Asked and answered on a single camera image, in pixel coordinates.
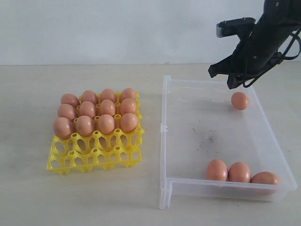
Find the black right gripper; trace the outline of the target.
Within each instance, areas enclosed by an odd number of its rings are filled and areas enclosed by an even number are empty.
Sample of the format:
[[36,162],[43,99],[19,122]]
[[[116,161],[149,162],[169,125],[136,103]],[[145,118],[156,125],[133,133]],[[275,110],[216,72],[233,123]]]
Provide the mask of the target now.
[[210,65],[208,73],[211,78],[218,74],[228,75],[228,88],[236,89],[245,80],[253,80],[258,76],[258,65],[259,42],[257,40],[241,40],[230,56]]

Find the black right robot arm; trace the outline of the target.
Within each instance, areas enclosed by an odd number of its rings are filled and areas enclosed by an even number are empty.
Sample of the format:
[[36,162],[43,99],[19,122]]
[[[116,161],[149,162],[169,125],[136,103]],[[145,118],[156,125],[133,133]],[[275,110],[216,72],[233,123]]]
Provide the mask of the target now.
[[243,17],[216,25],[217,37],[237,35],[239,43],[230,56],[210,65],[209,75],[227,75],[229,89],[248,88],[284,60],[297,58],[287,53],[295,41],[301,41],[300,32],[299,0],[266,0],[258,21]]

